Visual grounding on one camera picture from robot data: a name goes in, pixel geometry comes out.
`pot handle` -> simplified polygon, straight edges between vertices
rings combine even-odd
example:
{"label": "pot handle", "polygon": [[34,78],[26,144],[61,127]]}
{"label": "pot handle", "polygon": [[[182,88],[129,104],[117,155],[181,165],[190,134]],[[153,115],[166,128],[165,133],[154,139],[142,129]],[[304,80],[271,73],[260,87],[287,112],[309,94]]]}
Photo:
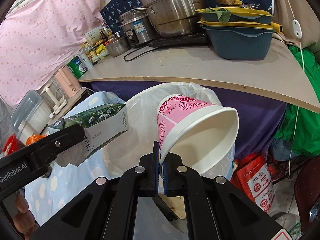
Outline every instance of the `pot handle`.
{"label": "pot handle", "polygon": [[155,14],[155,11],[149,7],[141,7],[141,8],[134,8],[133,9],[134,12],[146,11],[146,10],[150,10],[152,14]]}

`purple cloth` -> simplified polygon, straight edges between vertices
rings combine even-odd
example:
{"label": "purple cloth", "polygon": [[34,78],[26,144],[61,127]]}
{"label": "purple cloth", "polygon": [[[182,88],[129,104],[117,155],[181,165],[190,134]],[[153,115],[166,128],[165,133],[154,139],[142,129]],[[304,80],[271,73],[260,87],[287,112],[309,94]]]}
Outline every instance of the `purple cloth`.
{"label": "purple cloth", "polygon": [[[141,91],[161,84],[148,81],[108,81],[90,82],[85,86],[94,91],[114,92],[124,101]],[[225,107],[237,109],[239,114],[239,133],[235,142],[235,158],[242,159],[250,153],[265,154],[272,142],[287,104],[271,98],[229,89],[212,89]]]}

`translucent gray lid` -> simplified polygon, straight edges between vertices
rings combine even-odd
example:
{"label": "translucent gray lid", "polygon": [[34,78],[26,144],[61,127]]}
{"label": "translucent gray lid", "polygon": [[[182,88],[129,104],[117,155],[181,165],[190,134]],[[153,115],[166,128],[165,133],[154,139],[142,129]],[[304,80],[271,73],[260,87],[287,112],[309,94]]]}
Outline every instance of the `translucent gray lid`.
{"label": "translucent gray lid", "polygon": [[29,90],[11,116],[11,127],[15,134],[20,134],[18,127],[22,121],[27,122],[43,98],[35,91]]}

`white power cord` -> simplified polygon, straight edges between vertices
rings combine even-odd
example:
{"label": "white power cord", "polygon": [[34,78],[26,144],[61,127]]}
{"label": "white power cord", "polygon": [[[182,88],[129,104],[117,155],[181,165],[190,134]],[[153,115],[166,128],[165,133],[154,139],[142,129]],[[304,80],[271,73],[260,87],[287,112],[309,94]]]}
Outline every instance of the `white power cord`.
{"label": "white power cord", "polygon": [[[304,65],[304,58],[303,58],[303,53],[302,53],[302,46],[301,46],[301,38],[302,38],[302,29],[300,26],[300,23],[298,22],[298,20],[294,17],[294,13],[292,10],[292,6],[289,0],[287,0],[290,6],[290,10],[293,16],[293,21],[292,21],[292,27],[293,27],[293,32],[294,35],[296,36],[296,38],[299,40],[299,47],[300,47],[300,53],[301,53],[301,59],[302,59],[302,69],[303,72],[305,72],[305,65]],[[298,113],[299,113],[299,109],[300,107],[298,106],[297,108],[297,115],[296,115],[296,121],[294,124],[294,131],[293,131],[293,138],[292,138],[292,145],[293,145],[293,140],[294,140],[294,136],[296,135],[296,129],[297,129],[297,121],[298,121]],[[289,157],[289,174],[288,174],[288,178],[290,179],[290,174],[291,174],[291,154],[292,154],[292,150],[290,151],[290,157]]]}

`white plastic trash bag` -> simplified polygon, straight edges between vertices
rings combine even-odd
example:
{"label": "white plastic trash bag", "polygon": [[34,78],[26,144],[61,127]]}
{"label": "white plastic trash bag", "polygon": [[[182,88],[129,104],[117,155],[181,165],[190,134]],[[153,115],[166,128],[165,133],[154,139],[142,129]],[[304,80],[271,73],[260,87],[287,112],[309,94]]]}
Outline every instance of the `white plastic trash bag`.
{"label": "white plastic trash bag", "polygon": [[[103,148],[102,158],[111,178],[121,176],[126,170],[139,165],[140,157],[153,150],[158,140],[156,111],[167,96],[180,94],[221,106],[214,91],[194,83],[164,83],[142,91],[126,102],[129,131]],[[234,147],[206,177],[226,176],[234,158]]]}

